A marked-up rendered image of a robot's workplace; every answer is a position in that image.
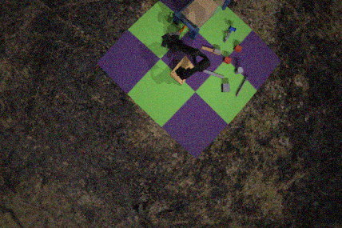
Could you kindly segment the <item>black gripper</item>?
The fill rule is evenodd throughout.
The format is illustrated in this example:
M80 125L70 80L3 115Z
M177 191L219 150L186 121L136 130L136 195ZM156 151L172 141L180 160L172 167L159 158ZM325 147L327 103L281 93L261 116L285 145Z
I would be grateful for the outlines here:
M166 47L166 44L165 44L165 42L163 41L163 39L162 39L162 42L161 42L161 46ZM184 54L184 52L182 52L182 51L180 51L179 53Z

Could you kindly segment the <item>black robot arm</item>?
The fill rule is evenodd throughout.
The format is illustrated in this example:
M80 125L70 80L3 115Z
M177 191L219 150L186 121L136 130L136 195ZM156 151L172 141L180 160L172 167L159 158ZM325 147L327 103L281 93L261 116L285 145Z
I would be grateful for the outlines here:
M194 67L190 69L184 69L181 66L177 68L175 71L177 73L177 76L180 76L181 80L189 78L191 75L193 75L196 72L203 72L210 66L210 61L206 57L205 54L201 53L201 51L197 48L184 45L182 41L180 40L179 35L172 35L170 36L169 33L166 33L162 36L163 41L165 44L167 44L168 49L174 54L178 51L182 51L186 53L187 55L191 55L193 58L193 65ZM203 60L197 62L196 56L200 56L203 58Z

